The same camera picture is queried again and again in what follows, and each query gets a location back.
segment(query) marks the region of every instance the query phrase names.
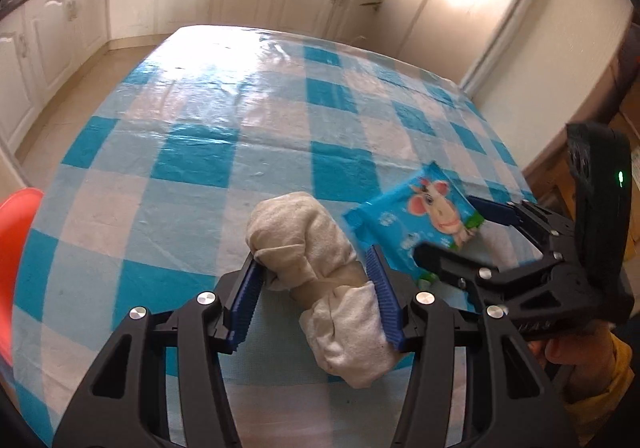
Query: cartoon cow illustration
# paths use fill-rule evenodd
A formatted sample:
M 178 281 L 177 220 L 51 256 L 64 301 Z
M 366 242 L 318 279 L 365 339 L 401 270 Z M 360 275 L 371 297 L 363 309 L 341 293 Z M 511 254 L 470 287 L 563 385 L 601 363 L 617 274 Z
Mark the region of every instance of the cartoon cow illustration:
M 466 229 L 460 220 L 458 209 L 445 197 L 449 192 L 449 183 L 432 183 L 420 177 L 420 186 L 411 185 L 411 189 L 416 193 L 407 205 L 407 211 L 411 215 L 421 217 L 428 214 L 433 227 L 441 233 L 452 235 L 458 247 L 472 237 L 471 230 Z

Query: yellow sleeve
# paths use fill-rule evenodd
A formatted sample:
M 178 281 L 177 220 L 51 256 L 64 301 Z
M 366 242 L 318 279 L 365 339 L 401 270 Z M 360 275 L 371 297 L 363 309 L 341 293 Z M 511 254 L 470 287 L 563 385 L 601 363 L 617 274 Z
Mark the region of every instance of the yellow sleeve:
M 611 339 L 616 365 L 609 386 L 598 396 L 564 404 L 574 430 L 578 434 L 580 446 L 587 444 L 606 423 L 634 378 L 634 372 L 629 367 L 632 355 L 631 347 L 618 339 L 616 335 L 612 334 Z

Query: blue package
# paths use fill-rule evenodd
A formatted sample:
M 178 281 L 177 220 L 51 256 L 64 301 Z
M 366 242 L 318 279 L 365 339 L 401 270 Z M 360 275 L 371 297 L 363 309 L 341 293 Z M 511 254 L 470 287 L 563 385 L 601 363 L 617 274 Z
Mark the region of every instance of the blue package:
M 389 266 L 416 282 L 436 279 L 414 262 L 418 243 L 457 249 L 484 222 L 435 162 L 343 216 L 363 251 L 379 244 Z

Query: plastic table cover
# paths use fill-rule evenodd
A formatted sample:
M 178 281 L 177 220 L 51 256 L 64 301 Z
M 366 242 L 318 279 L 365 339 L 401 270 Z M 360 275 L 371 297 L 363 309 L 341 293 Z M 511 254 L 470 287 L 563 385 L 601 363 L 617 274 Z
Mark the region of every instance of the plastic table cover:
M 13 318 L 27 422 L 51 443 L 130 308 L 180 307 L 239 269 L 260 200 L 305 190 L 346 228 L 347 209 L 432 160 L 465 194 L 532 198 L 502 141 L 447 80 L 291 34 L 178 30 L 91 117 L 33 223 Z M 478 254 L 499 266 L 532 258 L 513 230 L 485 223 L 481 235 Z M 246 342 L 221 355 L 245 447 L 388 447 L 411 358 L 353 390 L 316 365 L 299 314 L 287 294 L 264 290 Z M 175 352 L 167 357 L 172 440 L 183 444 Z M 464 352 L 456 359 L 450 441 L 464 407 Z

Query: blue gripper pad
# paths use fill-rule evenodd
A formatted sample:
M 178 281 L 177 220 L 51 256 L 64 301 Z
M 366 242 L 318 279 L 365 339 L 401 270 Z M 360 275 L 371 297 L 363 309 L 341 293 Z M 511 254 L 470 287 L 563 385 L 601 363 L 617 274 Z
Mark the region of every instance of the blue gripper pad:
M 386 341 L 391 343 L 396 351 L 404 352 L 405 337 L 402 332 L 404 312 L 386 275 L 385 266 L 373 247 L 367 250 L 366 268 L 367 276 L 376 288 Z
M 249 325 L 254 316 L 255 306 L 260 297 L 262 289 L 263 266 L 253 261 L 242 279 L 236 298 L 231 305 L 230 314 L 230 333 L 227 343 L 232 351 L 238 348 L 238 345 L 244 342 Z

